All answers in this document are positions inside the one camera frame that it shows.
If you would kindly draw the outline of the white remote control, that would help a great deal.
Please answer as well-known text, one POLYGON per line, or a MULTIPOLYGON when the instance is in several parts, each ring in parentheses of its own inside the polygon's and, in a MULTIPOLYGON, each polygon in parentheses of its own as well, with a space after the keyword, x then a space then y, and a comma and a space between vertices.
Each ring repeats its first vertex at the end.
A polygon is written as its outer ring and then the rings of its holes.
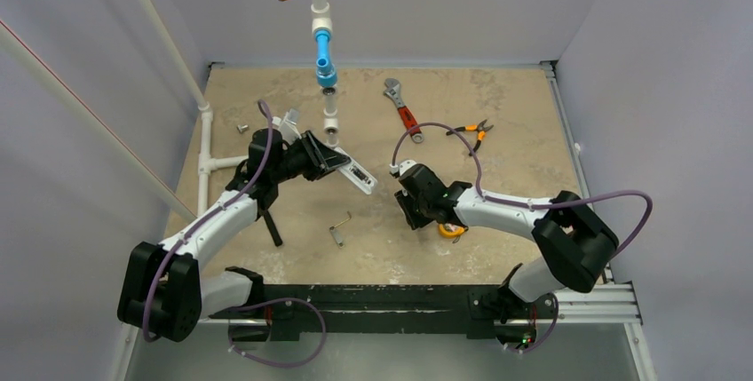
POLYGON ((361 166, 352 156, 346 155, 349 161, 338 167, 337 171, 341 173, 346 179, 351 181, 357 186, 362 193, 371 195, 375 191, 378 181, 369 173, 363 166, 361 166))

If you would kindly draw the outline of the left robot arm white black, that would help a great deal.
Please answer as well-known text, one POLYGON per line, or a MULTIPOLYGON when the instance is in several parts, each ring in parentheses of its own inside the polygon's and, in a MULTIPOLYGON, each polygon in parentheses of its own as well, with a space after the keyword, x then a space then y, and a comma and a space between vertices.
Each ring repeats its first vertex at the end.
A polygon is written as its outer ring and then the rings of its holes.
POLYGON ((322 179, 351 157, 326 147, 311 131, 291 141, 276 129, 257 130, 218 200, 197 220, 158 243, 141 242, 129 256, 117 319, 138 327, 147 341, 184 340, 200 318, 232 307, 241 317, 262 312, 265 294, 256 274, 235 268, 230 291, 210 299, 201 270, 241 230, 263 220, 277 247, 283 240, 270 214, 279 185, 296 177, 322 179))

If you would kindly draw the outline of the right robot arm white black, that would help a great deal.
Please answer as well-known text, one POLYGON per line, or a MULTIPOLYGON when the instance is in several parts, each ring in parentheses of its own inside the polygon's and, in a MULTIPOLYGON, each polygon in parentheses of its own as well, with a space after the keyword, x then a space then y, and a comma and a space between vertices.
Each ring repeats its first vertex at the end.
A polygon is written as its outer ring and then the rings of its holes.
POLYGON ((513 270, 498 293, 501 309, 511 316, 557 290, 591 292, 619 243, 606 223, 566 190, 553 198, 523 198, 477 191, 463 181, 445 185, 413 160, 393 165, 391 174, 401 186, 395 198, 414 230, 432 222, 485 227, 537 246, 539 258, 513 270))

